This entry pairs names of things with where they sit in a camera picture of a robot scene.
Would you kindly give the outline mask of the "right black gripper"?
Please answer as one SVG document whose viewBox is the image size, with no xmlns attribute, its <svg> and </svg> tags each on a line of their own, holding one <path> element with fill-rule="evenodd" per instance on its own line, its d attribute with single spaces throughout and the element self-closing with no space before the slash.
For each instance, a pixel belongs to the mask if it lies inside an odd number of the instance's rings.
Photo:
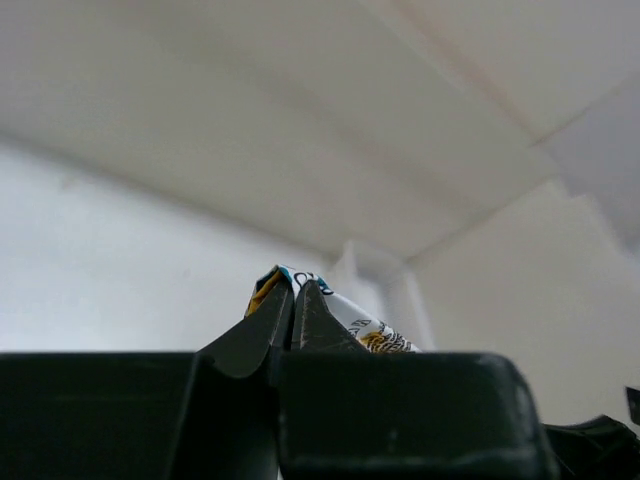
<svg viewBox="0 0 640 480">
<path fill-rule="evenodd" d="M 561 479 L 638 479 L 639 435 L 606 415 L 574 425 L 545 425 Z"/>
</svg>

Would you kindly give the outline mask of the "white yellow teal printed shorts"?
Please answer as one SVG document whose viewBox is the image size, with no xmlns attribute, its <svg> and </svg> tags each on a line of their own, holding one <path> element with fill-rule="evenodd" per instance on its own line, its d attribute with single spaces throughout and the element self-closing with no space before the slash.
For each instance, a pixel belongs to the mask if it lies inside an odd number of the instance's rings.
<svg viewBox="0 0 640 480">
<path fill-rule="evenodd" d="M 275 265 L 256 281 L 245 312 L 246 317 L 259 308 L 280 280 L 286 280 L 289 283 L 295 300 L 298 299 L 303 286 L 311 281 L 316 282 L 329 313 L 369 352 L 376 354 L 420 352 L 419 348 L 388 324 L 346 297 L 335 293 L 321 276 L 286 265 Z"/>
</svg>

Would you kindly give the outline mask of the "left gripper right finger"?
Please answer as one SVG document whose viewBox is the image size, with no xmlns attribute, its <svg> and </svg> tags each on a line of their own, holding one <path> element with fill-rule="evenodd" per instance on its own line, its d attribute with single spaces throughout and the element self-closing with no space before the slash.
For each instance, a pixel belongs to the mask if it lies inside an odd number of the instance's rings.
<svg viewBox="0 0 640 480">
<path fill-rule="evenodd" d="M 558 477 L 528 385 L 510 360 L 368 352 L 313 283 L 296 301 L 277 392 L 287 479 Z"/>
</svg>

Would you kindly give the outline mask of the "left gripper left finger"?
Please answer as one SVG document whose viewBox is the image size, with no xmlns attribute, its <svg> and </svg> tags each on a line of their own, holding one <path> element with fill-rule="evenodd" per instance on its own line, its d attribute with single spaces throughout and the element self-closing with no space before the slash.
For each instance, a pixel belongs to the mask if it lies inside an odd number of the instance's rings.
<svg viewBox="0 0 640 480">
<path fill-rule="evenodd" d="M 28 352 L 1 357 L 5 479 L 274 479 L 269 363 L 293 294 L 198 351 Z"/>
</svg>

